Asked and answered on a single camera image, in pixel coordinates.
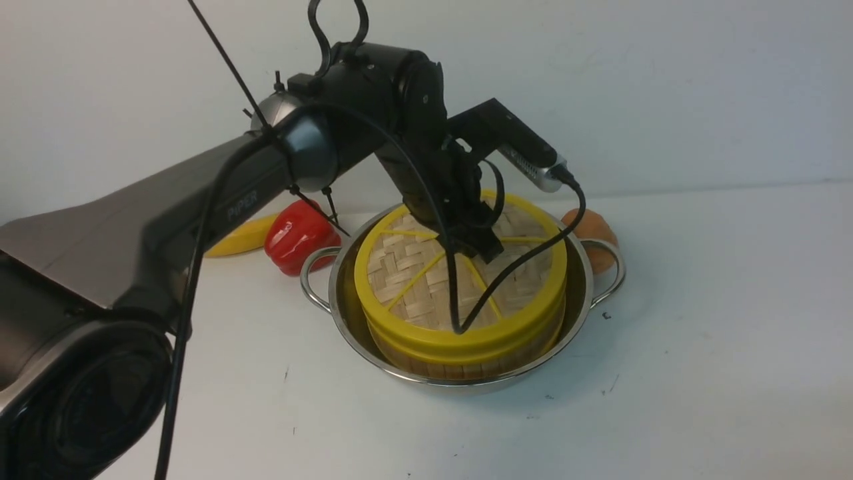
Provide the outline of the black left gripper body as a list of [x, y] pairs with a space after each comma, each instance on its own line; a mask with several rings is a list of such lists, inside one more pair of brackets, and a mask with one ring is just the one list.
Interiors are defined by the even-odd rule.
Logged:
[[494, 225], [502, 204], [482, 199], [481, 162], [510, 145], [528, 160], [544, 166], [558, 152], [497, 99], [490, 99], [439, 124], [421, 116], [403, 131], [399, 148], [387, 143], [376, 156], [400, 192], [403, 204], [420, 225], [445, 232], [442, 246], [491, 262], [503, 246]]

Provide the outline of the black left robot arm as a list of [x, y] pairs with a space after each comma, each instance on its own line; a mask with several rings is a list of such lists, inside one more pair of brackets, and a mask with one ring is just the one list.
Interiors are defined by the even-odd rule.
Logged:
[[454, 117], [423, 52], [323, 45], [250, 130], [112, 194], [2, 226], [2, 478], [92, 479], [173, 398], [201, 255], [286, 189], [320, 191], [376, 155], [415, 219], [496, 258], [479, 164], [498, 150], [543, 191], [564, 161], [491, 99]]

